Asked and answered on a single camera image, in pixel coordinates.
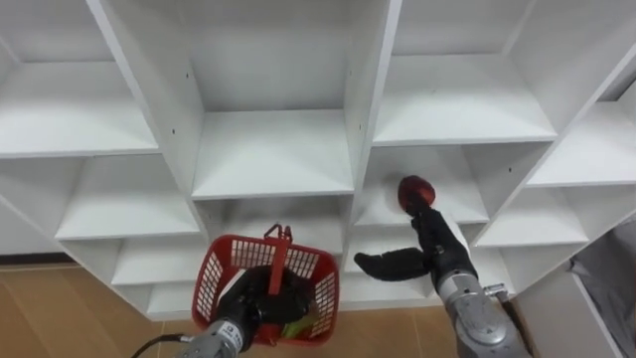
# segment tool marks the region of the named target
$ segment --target red basket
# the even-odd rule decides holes
[[[277,237],[270,234],[278,230]],[[219,296],[239,269],[272,265],[269,294],[278,294],[283,268],[287,267],[314,285],[319,319],[311,329],[294,339],[280,337],[281,327],[262,325],[254,343],[275,346],[277,342],[316,346],[326,342],[336,326],[340,283],[333,257],[320,250],[292,245],[291,230],[274,225],[264,239],[225,235],[216,239],[201,265],[192,302],[192,317],[201,329],[215,320]]]

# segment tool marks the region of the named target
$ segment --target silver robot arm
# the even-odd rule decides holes
[[[214,322],[202,334],[177,353],[175,358],[237,358],[248,337],[243,329],[228,320]]]
[[[471,272],[454,271],[437,288],[457,335],[460,358],[530,358],[525,340],[509,314],[496,307],[508,302],[503,285],[482,288]]]

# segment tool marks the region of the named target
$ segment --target shelf board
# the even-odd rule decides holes
[[[224,232],[262,238],[272,225],[291,227],[294,244],[341,254],[343,227],[336,197],[230,200]]]
[[[87,159],[58,240],[199,233],[160,155]]]
[[[208,113],[193,198],[353,193],[342,110]]]
[[[340,282],[339,309],[383,309],[441,305],[437,296],[426,297],[421,279],[378,281],[361,273],[345,273]]]
[[[478,240],[478,247],[586,243],[588,237],[559,189],[526,189]]]
[[[407,226],[410,217],[399,207],[399,180],[421,175],[436,192],[433,208],[458,224],[488,222],[488,213],[459,146],[396,147],[372,150],[364,210],[356,226]]]
[[[0,158],[158,152],[115,62],[24,64],[0,87]]]
[[[193,282],[155,284],[146,315],[152,320],[191,319],[194,291]]]
[[[636,126],[617,102],[599,102],[576,123],[529,187],[636,183]]]
[[[111,283],[194,282],[207,251],[200,236],[126,240]]]
[[[550,141],[555,130],[500,55],[393,56],[375,146]]]

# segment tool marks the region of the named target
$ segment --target black cable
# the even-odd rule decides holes
[[[141,348],[137,349],[135,354],[133,354],[132,357],[130,358],[138,358],[139,356],[141,356],[143,352],[146,351],[146,349],[160,342],[182,342],[182,343],[187,342],[187,340],[184,340],[184,338],[187,338],[187,336],[183,333],[162,334],[158,337],[152,338],[151,340],[147,341],[146,344],[142,345]]]

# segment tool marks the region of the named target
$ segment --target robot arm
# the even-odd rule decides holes
[[[430,207],[434,200],[430,184],[418,177],[406,177],[400,183],[398,197],[412,217],[411,225],[422,251],[411,248],[374,257],[357,254],[356,263],[368,275],[388,281],[430,273],[457,335],[459,357],[531,357],[525,340],[518,334],[522,327],[505,288],[502,284],[482,288],[466,248],[441,214]],[[506,312],[495,306],[493,295]]]

